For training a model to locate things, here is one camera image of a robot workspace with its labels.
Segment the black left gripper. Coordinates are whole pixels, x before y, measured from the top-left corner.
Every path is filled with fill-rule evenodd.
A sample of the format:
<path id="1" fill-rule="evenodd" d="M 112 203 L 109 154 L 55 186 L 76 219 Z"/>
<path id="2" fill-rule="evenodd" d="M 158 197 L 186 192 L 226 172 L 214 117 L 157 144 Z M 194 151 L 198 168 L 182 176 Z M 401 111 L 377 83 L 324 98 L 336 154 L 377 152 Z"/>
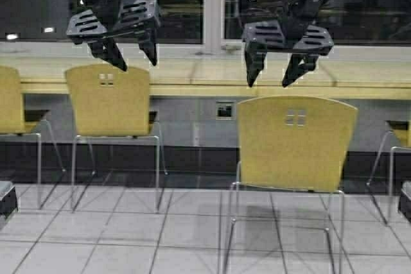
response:
<path id="1" fill-rule="evenodd" d="M 160 27 L 161 14 L 157 0 L 119 0 L 114 12 L 107 12 L 106 15 L 95 13 L 91 9 L 73 15 L 66 35 L 77 44 L 89 42 L 87 45 L 94 58 L 127 71 L 128 66 L 114 38 L 135 36 L 139 49 L 156 66 L 157 31 Z"/>

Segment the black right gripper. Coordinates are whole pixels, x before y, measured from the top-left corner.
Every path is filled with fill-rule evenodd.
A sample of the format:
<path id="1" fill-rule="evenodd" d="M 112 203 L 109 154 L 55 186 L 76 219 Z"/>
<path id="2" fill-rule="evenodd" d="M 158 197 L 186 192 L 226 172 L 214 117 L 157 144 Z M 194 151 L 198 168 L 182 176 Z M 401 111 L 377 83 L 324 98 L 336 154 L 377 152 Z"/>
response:
<path id="1" fill-rule="evenodd" d="M 288 87 L 300 77 L 316 69 L 319 56 L 326 56 L 334 47 L 328 30 L 309 25 L 296 37 L 287 37 L 278 21 L 260 21 L 245 25 L 241 36 L 247 72 L 247 85 L 253 87 L 264 69 L 267 53 L 289 53 L 282 86 Z"/>

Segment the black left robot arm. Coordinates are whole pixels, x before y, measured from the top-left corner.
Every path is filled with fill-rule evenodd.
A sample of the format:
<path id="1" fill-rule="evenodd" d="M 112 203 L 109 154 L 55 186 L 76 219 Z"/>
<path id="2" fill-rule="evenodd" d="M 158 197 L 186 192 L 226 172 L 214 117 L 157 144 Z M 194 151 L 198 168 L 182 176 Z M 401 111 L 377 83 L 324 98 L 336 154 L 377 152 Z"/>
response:
<path id="1" fill-rule="evenodd" d="M 86 43 L 94 58 L 127 71 L 115 39 L 133 35 L 139 49 L 157 65 L 157 31 L 161 27 L 157 0 L 82 0 L 85 10 L 71 16 L 66 35 L 73 44 Z"/>

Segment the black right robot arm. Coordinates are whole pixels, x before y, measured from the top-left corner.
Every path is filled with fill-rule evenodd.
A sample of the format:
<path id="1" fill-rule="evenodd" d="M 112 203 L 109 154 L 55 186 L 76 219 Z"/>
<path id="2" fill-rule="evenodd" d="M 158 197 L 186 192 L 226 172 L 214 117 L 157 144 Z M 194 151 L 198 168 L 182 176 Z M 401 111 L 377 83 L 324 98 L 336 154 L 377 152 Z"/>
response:
<path id="1" fill-rule="evenodd" d="M 161 11 L 160 42 L 200 44 L 205 53 L 219 46 L 226 0 L 157 0 Z M 231 0 L 227 11 L 241 31 L 247 84 L 252 87 L 265 67 L 267 54 L 289 55 L 282 85 L 287 87 L 316 69 L 333 49 L 326 28 L 317 25 L 330 0 Z"/>

